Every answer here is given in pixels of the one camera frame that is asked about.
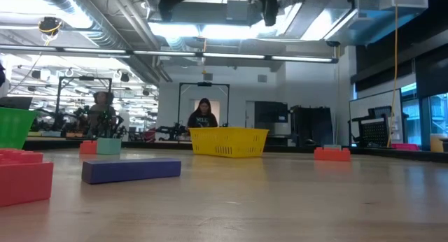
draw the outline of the green bin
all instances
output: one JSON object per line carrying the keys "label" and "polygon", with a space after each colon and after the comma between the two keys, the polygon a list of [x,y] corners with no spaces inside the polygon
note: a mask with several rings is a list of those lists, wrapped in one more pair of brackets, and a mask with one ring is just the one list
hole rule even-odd
{"label": "green bin", "polygon": [[36,112],[0,108],[0,148],[22,149]]}

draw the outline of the red block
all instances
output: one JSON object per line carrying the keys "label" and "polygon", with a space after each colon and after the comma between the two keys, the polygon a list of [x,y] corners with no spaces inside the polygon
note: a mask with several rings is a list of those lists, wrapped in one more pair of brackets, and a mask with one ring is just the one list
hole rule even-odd
{"label": "red block", "polygon": [[79,153],[84,155],[96,155],[97,154],[97,142],[96,141],[83,141],[79,146]]}
{"label": "red block", "polygon": [[350,150],[343,148],[342,150],[336,148],[316,148],[314,150],[314,159],[319,161],[336,161],[336,162],[350,162]]}
{"label": "red block", "polygon": [[0,151],[0,206],[50,198],[52,162],[42,162],[41,153]]}

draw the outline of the woman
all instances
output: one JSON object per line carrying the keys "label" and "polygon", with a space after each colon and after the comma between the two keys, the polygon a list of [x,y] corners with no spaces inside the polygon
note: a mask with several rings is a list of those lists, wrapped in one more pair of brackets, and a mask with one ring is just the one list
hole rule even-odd
{"label": "woman", "polygon": [[188,118],[188,127],[217,127],[218,122],[213,113],[211,113],[210,101],[201,99],[199,106]]}

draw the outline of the purple block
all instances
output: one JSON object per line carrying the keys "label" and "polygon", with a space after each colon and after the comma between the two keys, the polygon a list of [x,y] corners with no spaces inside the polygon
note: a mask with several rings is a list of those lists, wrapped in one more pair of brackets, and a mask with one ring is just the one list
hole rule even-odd
{"label": "purple block", "polygon": [[86,183],[97,184],[180,175],[179,159],[95,160],[83,163],[82,179]]}

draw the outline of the window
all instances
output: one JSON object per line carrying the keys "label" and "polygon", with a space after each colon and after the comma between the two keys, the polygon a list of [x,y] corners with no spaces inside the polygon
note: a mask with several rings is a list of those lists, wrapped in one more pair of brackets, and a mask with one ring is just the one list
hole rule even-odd
{"label": "window", "polygon": [[445,93],[430,97],[432,134],[448,134],[447,96]]}
{"label": "window", "polygon": [[404,129],[407,142],[421,145],[420,106],[417,99],[417,84],[412,83],[401,88]]}

